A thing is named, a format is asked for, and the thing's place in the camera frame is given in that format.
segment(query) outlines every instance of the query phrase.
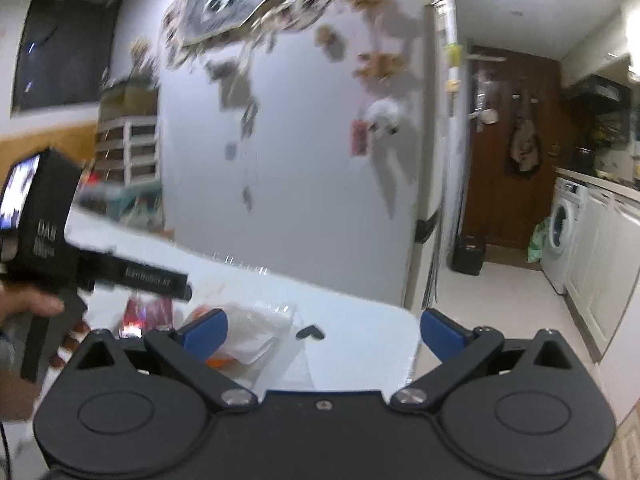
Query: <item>wooden floor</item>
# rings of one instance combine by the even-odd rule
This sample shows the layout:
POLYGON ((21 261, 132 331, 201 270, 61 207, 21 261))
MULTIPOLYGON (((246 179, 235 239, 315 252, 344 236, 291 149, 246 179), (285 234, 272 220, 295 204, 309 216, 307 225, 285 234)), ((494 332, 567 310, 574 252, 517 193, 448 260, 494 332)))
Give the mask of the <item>wooden floor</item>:
POLYGON ((540 263, 530 264, 527 261, 527 251, 522 249, 511 249, 487 244, 484 260, 491 264, 508 265, 511 267, 520 267, 521 269, 542 270, 540 263))

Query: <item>human hand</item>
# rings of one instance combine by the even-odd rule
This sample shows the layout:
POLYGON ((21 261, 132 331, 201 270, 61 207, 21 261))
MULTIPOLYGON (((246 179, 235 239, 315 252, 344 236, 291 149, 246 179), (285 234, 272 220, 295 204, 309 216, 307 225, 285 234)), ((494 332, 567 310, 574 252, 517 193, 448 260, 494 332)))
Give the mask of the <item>human hand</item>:
MULTIPOLYGON (((0 285, 0 324, 4 320, 20 312, 32 312, 36 316, 53 317, 64 310, 62 302, 53 296, 43 294, 35 288, 13 285, 0 285)), ((83 334, 89 331, 84 321, 74 327, 74 332, 83 334)), ((79 342, 67 335, 62 341, 62 348, 71 352, 78 348, 79 342)), ((53 367, 63 367, 64 360, 56 355, 52 358, 53 367)), ((0 369, 0 419, 24 420, 31 416, 33 403, 38 398, 40 389, 35 384, 20 378, 10 370, 0 369)))

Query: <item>washing machine door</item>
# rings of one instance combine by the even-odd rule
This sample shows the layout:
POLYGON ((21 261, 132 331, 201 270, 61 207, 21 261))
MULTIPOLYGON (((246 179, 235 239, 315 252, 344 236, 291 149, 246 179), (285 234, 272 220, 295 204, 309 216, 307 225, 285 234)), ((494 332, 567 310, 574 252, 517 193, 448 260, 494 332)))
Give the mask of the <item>washing machine door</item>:
POLYGON ((565 198, 554 203, 549 222, 548 243, 557 254, 569 247, 575 229, 575 204, 565 198))

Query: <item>device screen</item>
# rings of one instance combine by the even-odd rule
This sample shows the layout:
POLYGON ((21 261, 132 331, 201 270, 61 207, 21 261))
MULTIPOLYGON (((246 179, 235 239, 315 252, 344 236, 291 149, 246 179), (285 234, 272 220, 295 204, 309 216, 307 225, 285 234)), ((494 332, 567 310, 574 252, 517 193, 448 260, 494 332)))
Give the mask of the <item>device screen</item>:
POLYGON ((0 203, 0 229, 18 227, 24 201, 29 193, 39 161, 40 156, 36 155, 14 166, 4 189, 2 203, 0 203))

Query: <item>black trash can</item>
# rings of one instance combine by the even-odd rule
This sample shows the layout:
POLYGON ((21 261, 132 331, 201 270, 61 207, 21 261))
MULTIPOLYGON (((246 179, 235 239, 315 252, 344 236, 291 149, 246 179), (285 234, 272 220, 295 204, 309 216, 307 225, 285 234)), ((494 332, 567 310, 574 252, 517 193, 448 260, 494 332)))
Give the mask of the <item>black trash can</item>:
POLYGON ((482 269, 485 252, 486 243, 483 237, 458 235, 451 268, 462 274, 477 276, 482 269))

